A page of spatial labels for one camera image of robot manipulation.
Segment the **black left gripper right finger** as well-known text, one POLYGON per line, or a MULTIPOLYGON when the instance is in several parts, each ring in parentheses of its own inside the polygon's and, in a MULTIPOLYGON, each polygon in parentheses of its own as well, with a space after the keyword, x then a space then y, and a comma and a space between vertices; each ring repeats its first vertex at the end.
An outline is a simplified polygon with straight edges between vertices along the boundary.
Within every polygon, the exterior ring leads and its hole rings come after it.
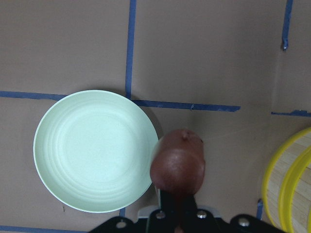
POLYGON ((197 208, 194 196, 186 197, 181 204, 181 228, 185 233, 202 233, 207 212, 197 208))

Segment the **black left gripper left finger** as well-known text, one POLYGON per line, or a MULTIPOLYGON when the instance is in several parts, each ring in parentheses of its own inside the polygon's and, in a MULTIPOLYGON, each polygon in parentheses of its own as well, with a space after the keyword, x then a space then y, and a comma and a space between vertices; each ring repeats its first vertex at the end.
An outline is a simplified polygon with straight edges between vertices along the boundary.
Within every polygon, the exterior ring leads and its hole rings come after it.
POLYGON ((164 223, 166 233, 180 233, 181 209, 174 196, 159 189, 160 212, 164 217, 160 219, 164 223))

